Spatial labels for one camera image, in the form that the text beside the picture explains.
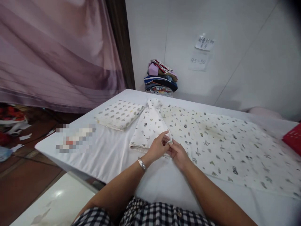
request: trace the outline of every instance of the white bed sheet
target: white bed sheet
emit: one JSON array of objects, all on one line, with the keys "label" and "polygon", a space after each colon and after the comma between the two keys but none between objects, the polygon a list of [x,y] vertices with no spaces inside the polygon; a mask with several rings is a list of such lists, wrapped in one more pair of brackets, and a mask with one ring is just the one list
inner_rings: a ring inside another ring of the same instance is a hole
[{"label": "white bed sheet", "polygon": [[[70,129],[74,130],[84,128],[91,123],[96,125],[96,132],[93,134],[95,139],[93,151],[89,153],[58,153],[55,146],[58,144],[60,136],[62,136],[60,133],[50,135],[39,142],[35,148],[53,160],[56,159],[108,183],[135,162],[138,156],[142,155],[142,153],[132,151],[129,148],[137,119],[125,132],[121,132],[96,124],[93,117],[100,110],[118,100],[145,104],[149,98],[158,98],[164,104],[179,106],[187,110],[205,111],[253,122],[263,126],[272,133],[270,135],[274,135],[279,139],[297,125],[296,122],[271,119],[127,89],[69,125]],[[275,222],[281,222],[278,225],[282,225],[282,223],[288,225],[287,223],[295,221],[297,217],[296,207],[301,207],[301,201],[293,198],[256,191],[216,178],[210,177],[210,179],[227,193],[258,225],[274,225]],[[166,202],[185,209],[202,212],[185,178],[170,159],[161,158],[151,165],[142,178],[135,195],[149,202]]]}]

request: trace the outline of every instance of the stack of clothes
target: stack of clothes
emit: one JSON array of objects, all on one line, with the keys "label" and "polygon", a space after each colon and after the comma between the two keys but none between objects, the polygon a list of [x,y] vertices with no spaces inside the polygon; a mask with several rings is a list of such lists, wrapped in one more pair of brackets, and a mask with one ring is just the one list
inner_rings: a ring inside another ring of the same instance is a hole
[{"label": "stack of clothes", "polygon": [[151,93],[172,96],[178,89],[177,75],[159,60],[151,60],[147,74],[148,76],[144,78],[145,90]]}]

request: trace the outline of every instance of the forearm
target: forearm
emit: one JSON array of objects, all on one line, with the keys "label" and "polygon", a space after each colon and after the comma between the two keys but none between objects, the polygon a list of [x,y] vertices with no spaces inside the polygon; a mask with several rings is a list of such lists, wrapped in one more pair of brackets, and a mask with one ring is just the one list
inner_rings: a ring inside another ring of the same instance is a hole
[{"label": "forearm", "polygon": [[[147,154],[141,159],[147,168],[152,163]],[[115,219],[126,208],[130,197],[134,195],[143,175],[144,170],[141,168],[139,162],[135,161],[94,195],[79,212],[78,216],[89,208],[99,207],[104,208],[109,213],[111,219]]]},{"label": "forearm", "polygon": [[206,216],[220,225],[256,225],[251,218],[192,162],[183,169]]}]

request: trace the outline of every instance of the plaid shorts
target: plaid shorts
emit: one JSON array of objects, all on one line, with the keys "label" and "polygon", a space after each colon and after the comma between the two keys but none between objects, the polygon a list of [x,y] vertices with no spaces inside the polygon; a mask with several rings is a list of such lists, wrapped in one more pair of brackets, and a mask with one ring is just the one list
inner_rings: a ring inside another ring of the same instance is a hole
[{"label": "plaid shorts", "polygon": [[[73,226],[113,225],[108,213],[97,207],[86,210]],[[120,225],[216,225],[202,215],[166,203],[148,203],[133,198],[120,221]]]}]

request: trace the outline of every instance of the red tile floor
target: red tile floor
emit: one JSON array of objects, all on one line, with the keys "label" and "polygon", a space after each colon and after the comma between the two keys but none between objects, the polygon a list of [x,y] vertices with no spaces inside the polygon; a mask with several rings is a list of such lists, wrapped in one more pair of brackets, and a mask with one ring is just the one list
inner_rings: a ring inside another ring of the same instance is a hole
[{"label": "red tile floor", "polygon": [[[0,219],[1,225],[10,225],[20,214],[22,214],[36,199],[38,199],[48,188],[57,182],[66,172],[54,162],[34,149],[39,141],[45,139],[45,135],[55,128],[59,123],[53,116],[45,115],[40,109],[34,108],[37,120],[29,122],[32,124],[23,130],[20,136],[32,133],[31,138],[20,141],[18,137],[12,138],[7,147],[11,148],[17,144],[25,146],[13,153],[5,162],[0,163]],[[80,114],[63,114],[67,123],[79,118]]]}]

